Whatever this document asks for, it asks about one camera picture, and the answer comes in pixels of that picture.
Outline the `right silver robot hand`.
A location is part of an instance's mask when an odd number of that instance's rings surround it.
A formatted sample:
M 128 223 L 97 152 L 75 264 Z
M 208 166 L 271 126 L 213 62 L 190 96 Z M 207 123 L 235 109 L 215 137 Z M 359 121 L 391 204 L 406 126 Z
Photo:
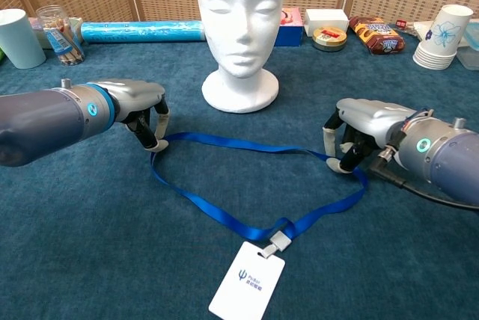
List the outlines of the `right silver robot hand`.
M 374 150 L 382 149 L 391 134 L 415 111 L 402 105 L 368 99 L 341 99 L 335 112 L 323 126 L 323 142 L 328 167 L 336 173 L 351 173 Z M 346 128 L 340 148 L 342 159 L 335 155 L 336 130 Z

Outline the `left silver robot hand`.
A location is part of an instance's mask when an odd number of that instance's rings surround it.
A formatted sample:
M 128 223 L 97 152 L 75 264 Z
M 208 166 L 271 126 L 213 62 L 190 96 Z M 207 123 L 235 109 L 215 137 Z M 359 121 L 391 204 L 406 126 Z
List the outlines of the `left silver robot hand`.
M 114 100 L 115 122 L 125 124 L 143 148 L 157 153 L 168 146 L 163 137 L 170 111 L 163 86 L 132 79 L 105 79 L 95 84 L 107 90 Z

